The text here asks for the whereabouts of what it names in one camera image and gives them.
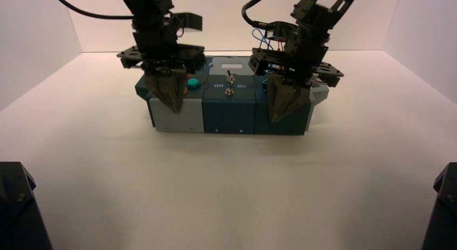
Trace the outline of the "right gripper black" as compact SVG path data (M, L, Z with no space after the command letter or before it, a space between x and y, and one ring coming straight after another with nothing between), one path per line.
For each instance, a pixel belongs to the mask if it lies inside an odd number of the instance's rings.
M310 103L310 89L283 85L310 86L314 82L336 87L344 74L324 62L328 47L325 36L312 36L304 31L291 31L285 38L283 51L254 48L249 67L255 75L267 75L268 113L276 123Z

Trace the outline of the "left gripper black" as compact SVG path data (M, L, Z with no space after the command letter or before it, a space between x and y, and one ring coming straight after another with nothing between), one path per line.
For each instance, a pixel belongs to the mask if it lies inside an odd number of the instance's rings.
M136 45L119 52L124 68L138 63L145 71L159 68L177 69L171 74L145 73L144 83L162 103L174 113L179 113L183 104L188 73L195 73L206 65L204 47L179 44L177 36L159 33L133 33Z

